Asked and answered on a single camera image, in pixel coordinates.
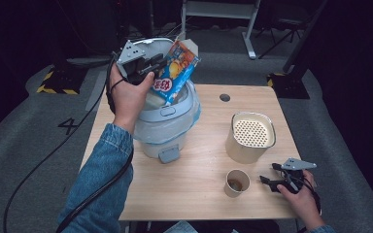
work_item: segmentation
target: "chair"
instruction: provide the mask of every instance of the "chair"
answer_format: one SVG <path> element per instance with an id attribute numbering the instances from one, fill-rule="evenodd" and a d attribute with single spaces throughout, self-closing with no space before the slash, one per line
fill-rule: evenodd
<path id="1" fill-rule="evenodd" d="M 265 30 L 270 30 L 274 45 L 260 55 L 258 59 L 261 59 L 289 36 L 291 43 L 295 34 L 300 39 L 301 37 L 298 31 L 305 31 L 307 29 L 319 6 L 320 4 L 318 4 L 318 2 L 304 0 L 261 1 L 261 6 L 259 8 L 263 10 L 264 17 L 261 19 L 261 23 L 259 23 L 261 30 L 255 37 L 257 38 Z M 289 30 L 289 32 L 276 42 L 273 29 L 281 31 Z"/>

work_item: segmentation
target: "wooden table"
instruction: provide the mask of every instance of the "wooden table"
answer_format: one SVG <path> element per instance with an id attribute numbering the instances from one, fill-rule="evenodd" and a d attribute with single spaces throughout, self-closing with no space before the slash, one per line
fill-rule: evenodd
<path id="1" fill-rule="evenodd" d="M 196 84 L 202 113 L 187 132 L 180 159 L 162 164 L 145 156 L 135 142 L 134 179 L 129 188 L 120 220 L 251 219 L 290 218 L 295 213 L 280 193 L 272 193 L 259 175 L 272 180 L 280 177 L 271 168 L 299 154 L 289 132 L 275 92 L 268 86 Z M 230 101 L 220 100 L 228 94 Z M 256 112 L 271 118 L 276 144 L 256 163 L 240 164 L 226 153 L 224 143 L 232 116 L 237 112 Z M 105 124 L 113 120 L 104 96 L 87 144 L 87 161 Z M 223 191 L 225 176 L 241 169 L 251 178 L 247 192 L 236 198 Z"/>

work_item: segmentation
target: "dark background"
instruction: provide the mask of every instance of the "dark background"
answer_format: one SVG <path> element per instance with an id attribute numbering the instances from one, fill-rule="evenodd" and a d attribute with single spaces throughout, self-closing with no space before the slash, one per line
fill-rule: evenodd
<path id="1" fill-rule="evenodd" d="M 122 45 L 129 24 L 151 37 L 152 20 L 154 26 L 180 21 L 182 6 L 181 0 L 60 2 L 0 0 L 0 122 L 27 97 L 26 81 L 43 67 L 108 55 Z M 329 0 L 297 66 L 319 81 L 328 111 L 373 189 L 373 1 Z"/>

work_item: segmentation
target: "white shelf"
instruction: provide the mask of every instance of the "white shelf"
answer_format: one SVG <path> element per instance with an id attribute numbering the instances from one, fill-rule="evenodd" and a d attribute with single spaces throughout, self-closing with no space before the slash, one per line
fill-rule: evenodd
<path id="1" fill-rule="evenodd" d="M 254 4 L 186 2 L 186 15 L 195 17 L 230 17 L 251 19 Z"/>

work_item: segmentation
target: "denim jacket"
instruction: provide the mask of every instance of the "denim jacket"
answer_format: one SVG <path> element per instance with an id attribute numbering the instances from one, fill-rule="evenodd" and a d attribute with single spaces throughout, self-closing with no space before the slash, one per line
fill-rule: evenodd
<path id="1" fill-rule="evenodd" d="M 68 214 L 100 186 L 108 182 L 125 164 L 133 149 L 133 138 L 124 129 L 111 123 L 105 126 L 100 140 L 71 188 L 60 223 Z M 130 166 L 124 175 L 96 198 L 68 225 L 63 232 L 117 232 L 119 216 L 133 178 Z M 311 233 L 334 233 L 328 225 Z"/>

